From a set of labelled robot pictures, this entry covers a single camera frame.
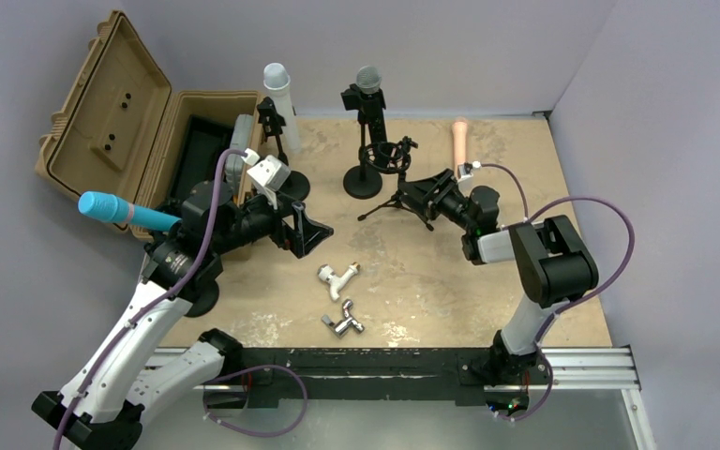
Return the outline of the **black tripod shock-mount stand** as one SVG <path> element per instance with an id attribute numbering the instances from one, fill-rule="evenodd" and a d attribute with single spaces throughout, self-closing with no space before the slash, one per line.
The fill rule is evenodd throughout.
<path id="1" fill-rule="evenodd" d="M 399 182 L 406 180 L 406 171 L 412 163 L 410 155 L 412 148 L 417 148 L 418 143 L 412 138 L 404 136 L 399 142 L 375 142 L 365 145 L 360 150 L 360 162 L 365 163 L 368 167 L 379 174 L 396 174 Z M 363 221 L 371 214 L 383 208 L 395 208 L 410 212 L 416 215 L 430 231 L 434 231 L 434 227 L 428 222 L 423 213 L 416 212 L 406 202 L 406 195 L 401 189 L 391 196 L 391 198 L 374 207 L 370 211 L 357 217 L 358 221 Z"/>

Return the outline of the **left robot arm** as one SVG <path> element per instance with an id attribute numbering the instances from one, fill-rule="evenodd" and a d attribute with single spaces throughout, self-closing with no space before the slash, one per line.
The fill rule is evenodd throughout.
<path id="1" fill-rule="evenodd" d="M 33 402 L 33 412 L 55 431 L 54 448 L 69 442 L 80 449 L 129 449 L 152 416 L 184 390 L 212 379 L 236 380 L 238 344 L 218 330 L 202 334 L 158 375 L 142 372 L 183 317 L 202 315 L 216 303 L 224 253 L 269 238 L 303 258 L 334 232 L 310 219 L 303 202 L 274 190 L 237 205 L 223 182 L 202 182 L 185 200 L 159 210 L 88 191 L 79 209 L 91 218 L 143 225 L 154 239 L 127 308 L 97 351 L 61 389 Z"/>

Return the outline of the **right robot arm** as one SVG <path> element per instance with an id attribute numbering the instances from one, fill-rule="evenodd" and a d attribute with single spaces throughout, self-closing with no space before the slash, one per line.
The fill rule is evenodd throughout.
<path id="1" fill-rule="evenodd" d="M 469 367 L 474 377 L 491 385 L 515 382 L 535 365 L 548 318 L 596 287 L 599 272 L 590 251 L 566 216 L 500 225 L 499 192 L 478 186 L 465 195 L 450 170 L 414 181 L 400 178 L 397 192 L 425 224 L 445 217 L 458 225 L 470 263 L 515 263 L 523 296 L 496 332 L 487 359 Z"/>

